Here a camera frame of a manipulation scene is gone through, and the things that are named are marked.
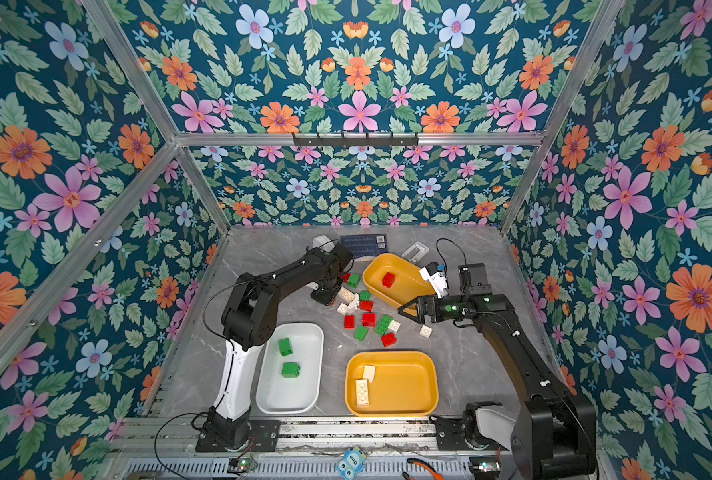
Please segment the small white lego brick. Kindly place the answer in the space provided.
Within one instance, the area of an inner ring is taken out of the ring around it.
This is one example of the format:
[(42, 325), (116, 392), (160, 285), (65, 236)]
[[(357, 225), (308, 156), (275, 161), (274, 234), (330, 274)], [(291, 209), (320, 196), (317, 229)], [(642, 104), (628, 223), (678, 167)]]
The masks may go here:
[(376, 376), (376, 367), (373, 365), (365, 365), (363, 369), (363, 376), (362, 378), (364, 380), (367, 380), (368, 382), (373, 382), (375, 380)]

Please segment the cream long lego brick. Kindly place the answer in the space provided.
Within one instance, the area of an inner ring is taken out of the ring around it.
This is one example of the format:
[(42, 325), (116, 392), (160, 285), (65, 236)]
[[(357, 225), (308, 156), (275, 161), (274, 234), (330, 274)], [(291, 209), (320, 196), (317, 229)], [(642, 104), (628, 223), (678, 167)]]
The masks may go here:
[(357, 379), (355, 381), (355, 396), (357, 406), (363, 407), (370, 404), (368, 379)]

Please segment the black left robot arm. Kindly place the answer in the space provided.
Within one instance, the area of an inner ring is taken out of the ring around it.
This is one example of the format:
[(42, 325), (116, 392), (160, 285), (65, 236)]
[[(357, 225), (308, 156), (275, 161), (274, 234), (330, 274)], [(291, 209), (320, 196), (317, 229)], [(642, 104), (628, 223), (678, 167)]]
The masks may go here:
[(220, 317), (218, 337), (225, 341), (226, 358), (216, 399), (200, 427), (197, 452), (235, 452), (251, 444), (251, 386), (261, 349), (276, 330), (280, 304), (311, 283), (317, 285), (311, 298), (332, 304), (353, 260), (348, 247), (331, 240), (274, 271), (238, 277)]

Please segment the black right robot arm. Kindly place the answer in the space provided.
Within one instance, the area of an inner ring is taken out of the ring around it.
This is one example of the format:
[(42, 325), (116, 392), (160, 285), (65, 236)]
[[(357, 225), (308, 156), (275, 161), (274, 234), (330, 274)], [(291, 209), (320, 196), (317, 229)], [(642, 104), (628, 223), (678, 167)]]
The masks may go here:
[(573, 393), (549, 368), (525, 334), (515, 307), (496, 294), (482, 263), (459, 267), (461, 291), (417, 296), (398, 309), (426, 326), (451, 321), (472, 327), (494, 348), (520, 401), (512, 415), (491, 401), (467, 404), (459, 418), (430, 418), (438, 446), (510, 451), (524, 479), (564, 479), (598, 472), (596, 413), (591, 402)]

